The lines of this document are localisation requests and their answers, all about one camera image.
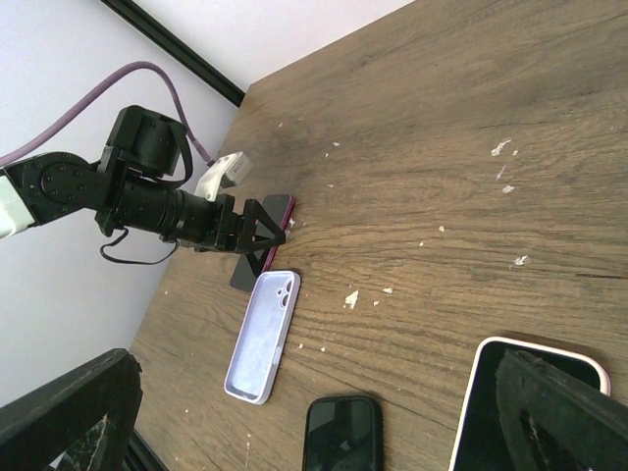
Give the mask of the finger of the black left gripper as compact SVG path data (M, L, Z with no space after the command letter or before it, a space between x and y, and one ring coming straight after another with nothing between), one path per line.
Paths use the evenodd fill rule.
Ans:
M255 199L247 199L243 207L242 244L243 245L282 245L286 242L285 231L270 217L261 203ZM257 226L261 224L272 237L258 237Z
M255 250L244 254L244 259L251 268L270 268L275 258L278 246Z

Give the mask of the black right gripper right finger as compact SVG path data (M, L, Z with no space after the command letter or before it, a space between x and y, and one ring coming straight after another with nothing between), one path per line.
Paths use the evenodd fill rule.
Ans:
M499 422L517 470L625 470L627 406L524 352L497 367Z

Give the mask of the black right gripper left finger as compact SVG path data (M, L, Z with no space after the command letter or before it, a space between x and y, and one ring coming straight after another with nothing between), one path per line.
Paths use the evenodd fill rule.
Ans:
M142 399L141 368L114 348L1 407L1 468L121 470Z

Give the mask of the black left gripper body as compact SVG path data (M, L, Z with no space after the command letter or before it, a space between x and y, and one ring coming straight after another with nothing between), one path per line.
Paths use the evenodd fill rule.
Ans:
M213 204L213 219L207 248L211 251L245 254L253 251L253 201L246 200L241 214L235 211L236 199L219 194Z

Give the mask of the pink phone case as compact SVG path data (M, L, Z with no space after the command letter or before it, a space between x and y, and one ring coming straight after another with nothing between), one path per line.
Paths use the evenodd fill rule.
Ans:
M451 470L573 470L598 461L610 379L593 358L490 337L476 349Z

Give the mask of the blue smartphone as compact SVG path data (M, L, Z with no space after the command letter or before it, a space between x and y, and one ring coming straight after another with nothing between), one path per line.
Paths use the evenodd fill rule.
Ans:
M496 396L497 367L509 349L529 352L606 395L611 384L593 358L561 348L504 337L484 339L476 349L448 468L512 470L501 431Z

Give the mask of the lavender phone case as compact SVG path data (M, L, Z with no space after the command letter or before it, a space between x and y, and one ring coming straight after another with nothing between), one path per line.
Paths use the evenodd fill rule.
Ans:
M261 405L269 398L283 355L300 276L294 271L260 275L249 298L224 391L239 400Z

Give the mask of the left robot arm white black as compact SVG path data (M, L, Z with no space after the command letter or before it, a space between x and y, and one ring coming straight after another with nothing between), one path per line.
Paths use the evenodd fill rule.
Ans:
M236 158L214 163L195 192L183 190L172 175L179 162L187 179L193 173L186 126L132 105L120 112L97 162L49 152L2 167L1 236L89 209L105 236L137 229L173 248L244 255L259 268L256 253L284 244L286 235L259 201L246 200L238 214L234 197L219 193Z

